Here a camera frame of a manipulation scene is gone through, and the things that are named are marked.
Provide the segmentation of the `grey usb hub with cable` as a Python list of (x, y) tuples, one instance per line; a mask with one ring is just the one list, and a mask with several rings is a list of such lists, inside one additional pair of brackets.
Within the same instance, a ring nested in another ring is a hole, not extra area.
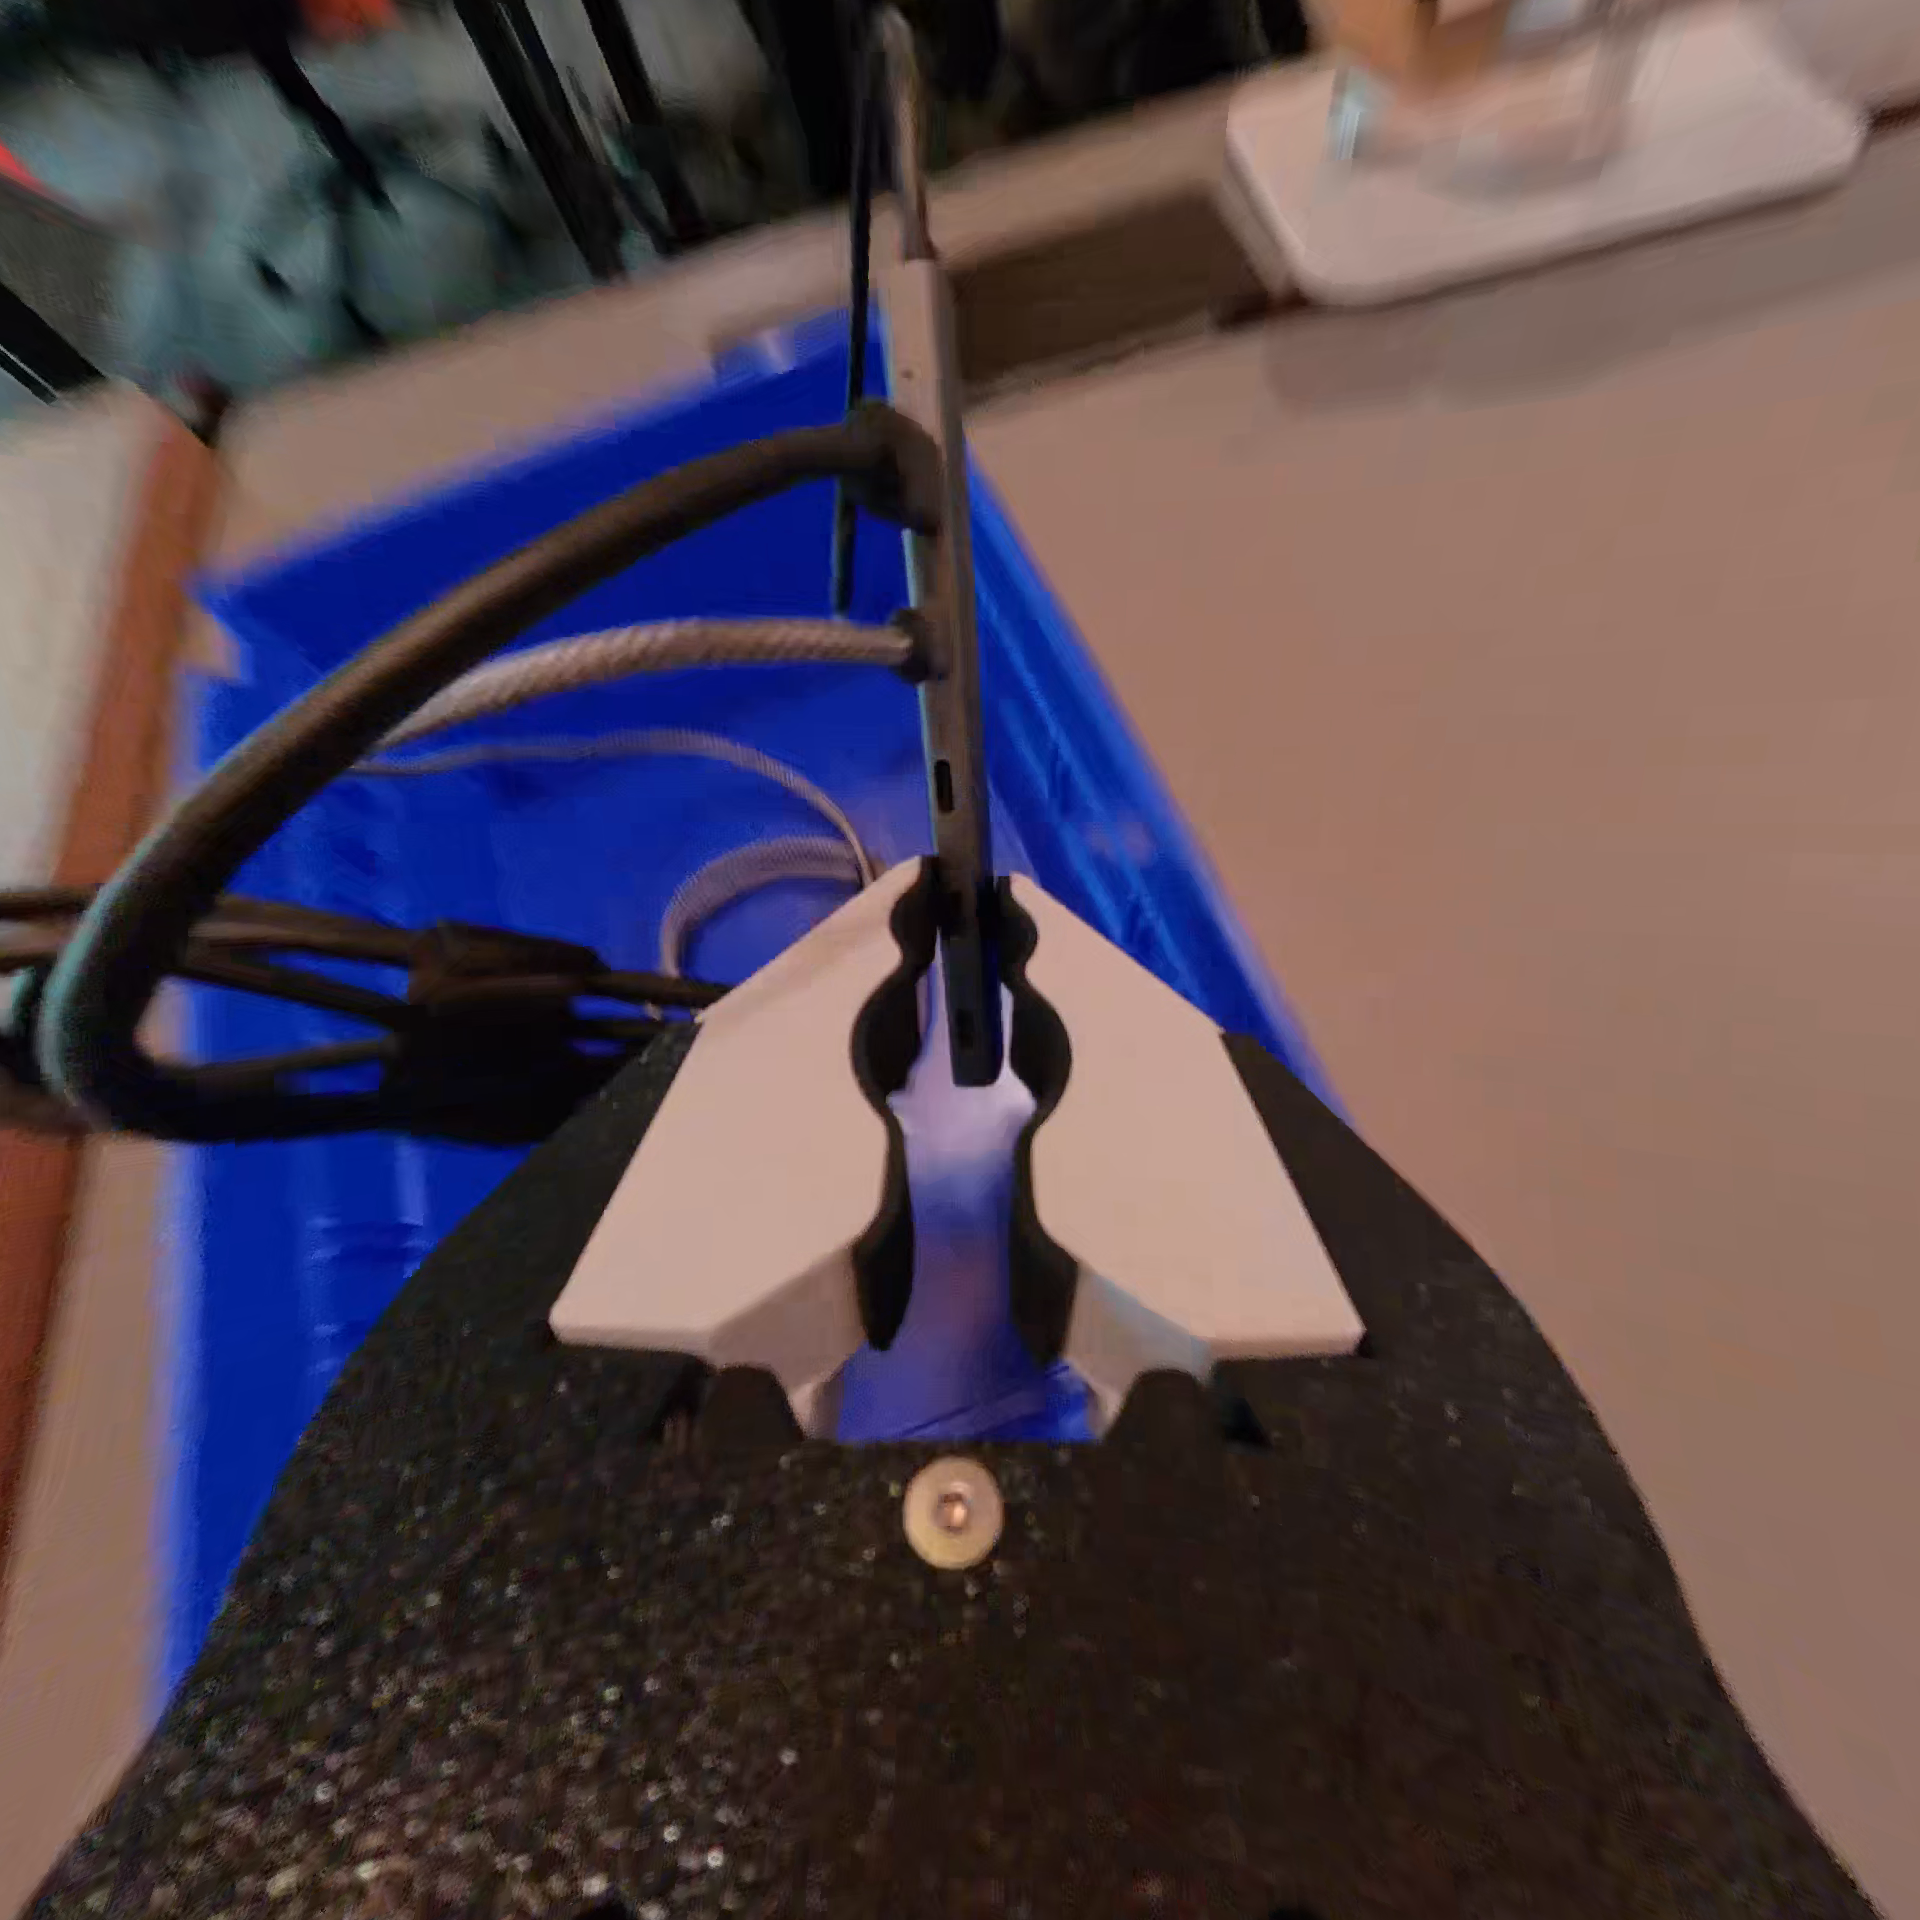
[(942, 1009), (958, 1087), (1004, 1064), (997, 857), (978, 650), (973, 507), (954, 300), (935, 243), (924, 87), (910, 20), (867, 3), (855, 28), (847, 407), (868, 394), (880, 322), (884, 394), (935, 452), (936, 523), (903, 533), (933, 836)]

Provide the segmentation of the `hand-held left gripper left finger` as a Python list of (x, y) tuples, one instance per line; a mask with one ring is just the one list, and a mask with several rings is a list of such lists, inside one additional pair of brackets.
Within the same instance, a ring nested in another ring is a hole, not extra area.
[(891, 1099), (923, 1051), (933, 862), (899, 862), (701, 1015), (550, 1311), (573, 1347), (779, 1379), (835, 1438), (914, 1278)]

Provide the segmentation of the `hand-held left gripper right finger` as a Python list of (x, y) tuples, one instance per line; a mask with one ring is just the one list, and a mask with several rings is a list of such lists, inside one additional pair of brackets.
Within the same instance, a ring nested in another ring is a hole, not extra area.
[(1007, 1229), (1023, 1345), (1114, 1428), (1140, 1379), (1340, 1360), (1366, 1330), (1242, 1043), (1028, 875), (998, 891), (1009, 1061), (1033, 1110)]

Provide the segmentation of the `wooden document stand white base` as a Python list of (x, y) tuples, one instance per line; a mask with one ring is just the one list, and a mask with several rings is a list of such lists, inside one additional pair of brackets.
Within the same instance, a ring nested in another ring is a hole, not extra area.
[(1840, 186), (1917, 107), (1918, 8), (1309, 3), (1238, 84), (1222, 186), (1279, 287), (1379, 308)]

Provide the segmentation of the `blue plastic bin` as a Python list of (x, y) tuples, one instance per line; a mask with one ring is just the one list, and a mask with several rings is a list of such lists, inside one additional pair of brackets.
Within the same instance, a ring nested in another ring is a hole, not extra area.
[[(372, 507), (328, 536), (202, 576), (227, 660), (183, 693), (183, 766), (208, 769), (327, 670), (468, 573), (643, 477), (777, 429), (835, 419), (847, 319), (827, 313), (531, 452)], [(833, 493), (790, 491), (677, 543), (535, 642), (677, 615), (828, 611)], [(1082, 921), (1332, 1097), (1269, 966), (1073, 617), (985, 473), (973, 475), (995, 849)], [(611, 744), (702, 734), (822, 790), (880, 864), (930, 846), (921, 724), (875, 667), (708, 667), (574, 693), (459, 740)], [(807, 806), (701, 758), (470, 762), (347, 780), (282, 828), (242, 894), (419, 928), (515, 928), (649, 968), (669, 899), (721, 852), (804, 834)], [(428, 1252), (525, 1151), (397, 1135), (189, 1150), (171, 1246), (178, 1301), (167, 1675), (198, 1653), (279, 1469), (348, 1355)], [(1093, 1403), (1011, 1326), (910, 1322), (849, 1369), (847, 1441), (1082, 1440)]]

